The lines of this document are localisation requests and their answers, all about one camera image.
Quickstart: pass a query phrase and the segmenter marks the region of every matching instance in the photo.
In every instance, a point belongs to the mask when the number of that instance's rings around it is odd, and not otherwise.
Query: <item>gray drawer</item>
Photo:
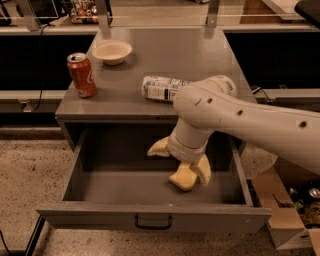
[[[37,211],[56,228],[256,232],[270,210],[254,207],[233,138],[208,143],[208,187],[182,192],[168,181],[179,162],[148,157],[173,124],[114,123],[86,127],[74,151],[60,202]]]

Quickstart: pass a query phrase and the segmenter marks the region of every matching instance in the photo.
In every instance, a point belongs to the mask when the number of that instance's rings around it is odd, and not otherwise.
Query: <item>coca-cola can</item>
[[[97,92],[97,87],[92,77],[90,60],[84,53],[73,53],[67,58],[67,65],[73,84],[81,98],[93,96]]]

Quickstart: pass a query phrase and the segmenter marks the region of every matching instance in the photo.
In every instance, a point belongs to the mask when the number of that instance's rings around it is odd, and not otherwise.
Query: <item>cabinet top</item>
[[[104,40],[122,40],[132,46],[125,62],[108,66],[92,56]],[[230,77],[239,98],[254,102],[241,68],[220,29],[208,28],[112,28],[99,31],[87,53],[97,94],[83,99],[71,83],[56,115],[63,120],[152,119],[171,116],[172,104],[142,96],[145,76],[198,81],[215,75]]]

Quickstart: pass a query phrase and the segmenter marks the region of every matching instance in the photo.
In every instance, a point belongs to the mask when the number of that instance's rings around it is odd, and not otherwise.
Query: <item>gray cabinet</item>
[[[98,93],[81,99],[73,85],[57,120],[74,149],[61,201],[38,206],[54,227],[186,232],[256,232],[270,217],[253,205],[236,140],[214,133],[207,155],[208,187],[197,183],[185,193],[168,181],[179,162],[148,157],[150,146],[168,136],[177,116],[171,104],[145,99],[145,75],[200,80],[228,75],[239,95],[250,90],[220,30],[111,29],[111,39],[129,42],[125,63],[107,66],[88,52]],[[98,33],[92,47],[103,40]]]

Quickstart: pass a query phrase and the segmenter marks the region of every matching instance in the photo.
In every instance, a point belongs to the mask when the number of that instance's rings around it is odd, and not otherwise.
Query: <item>white bowl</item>
[[[118,65],[131,53],[130,44],[123,41],[109,40],[93,49],[95,58],[103,60],[108,65]]]

